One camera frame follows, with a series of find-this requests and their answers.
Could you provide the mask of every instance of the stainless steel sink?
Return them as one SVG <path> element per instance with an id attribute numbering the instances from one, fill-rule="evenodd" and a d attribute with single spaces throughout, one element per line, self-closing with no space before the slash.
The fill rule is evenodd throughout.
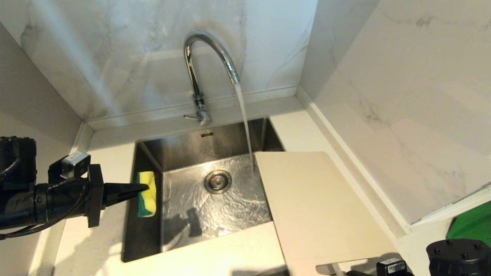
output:
<path id="1" fill-rule="evenodd" d="M 283 151 L 267 118 L 248 122 L 252 151 Z M 153 171 L 157 213 L 130 200 L 122 260 L 136 260 L 271 221 L 242 122 L 137 142 L 133 181 Z"/>

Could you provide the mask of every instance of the faucet spout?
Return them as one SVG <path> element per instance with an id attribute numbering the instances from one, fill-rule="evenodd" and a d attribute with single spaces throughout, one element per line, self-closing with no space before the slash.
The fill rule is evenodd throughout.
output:
<path id="1" fill-rule="evenodd" d="M 202 41 L 208 44 L 213 50 L 215 50 L 215 52 L 219 55 L 221 61 L 223 62 L 223 65 L 225 65 L 225 69 L 232 84 L 239 83 L 239 75 L 237 74 L 237 70 L 235 69 L 235 65 L 232 61 L 232 58 L 230 57 L 230 54 L 223 47 L 220 41 L 212 34 L 203 30 L 193 30 L 186 36 L 186 39 L 184 41 L 184 56 L 186 59 L 186 65 L 188 66 L 192 88 L 194 90 L 193 100 L 196 107 L 196 117 L 200 121 L 201 125 L 206 125 L 211 122 L 211 117 L 206 109 L 204 94 L 199 89 L 198 80 L 196 78 L 196 70 L 194 69 L 194 65 L 192 63 L 191 45 L 195 41 Z"/>

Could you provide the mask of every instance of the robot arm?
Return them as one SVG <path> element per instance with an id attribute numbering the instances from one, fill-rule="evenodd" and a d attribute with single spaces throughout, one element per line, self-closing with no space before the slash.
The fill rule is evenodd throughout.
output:
<path id="1" fill-rule="evenodd" d="M 0 138 L 0 230 L 25 226 L 0 234 L 0 240 L 36 233 L 78 216 L 87 217 L 88 227 L 98 226 L 101 210 L 148 188 L 104 183 L 100 165 L 91 165 L 90 155 L 81 152 L 53 163 L 48 183 L 36 185 L 35 157 L 33 139 Z"/>

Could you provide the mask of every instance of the sponge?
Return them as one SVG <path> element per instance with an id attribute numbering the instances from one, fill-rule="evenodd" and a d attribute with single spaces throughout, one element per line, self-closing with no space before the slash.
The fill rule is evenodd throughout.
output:
<path id="1" fill-rule="evenodd" d="M 152 171 L 142 171 L 138 173 L 136 181 L 138 183 L 148 185 L 148 190 L 142 191 L 138 195 L 138 217 L 152 217 L 155 215 L 155 211 L 157 210 L 155 175 Z"/>

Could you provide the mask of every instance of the drain strainer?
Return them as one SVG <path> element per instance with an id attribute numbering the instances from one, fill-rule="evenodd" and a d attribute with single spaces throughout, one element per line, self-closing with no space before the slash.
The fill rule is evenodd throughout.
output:
<path id="1" fill-rule="evenodd" d="M 210 172 L 205 178 L 205 188 L 210 193 L 224 193 L 232 185 L 232 177 L 224 170 Z"/>

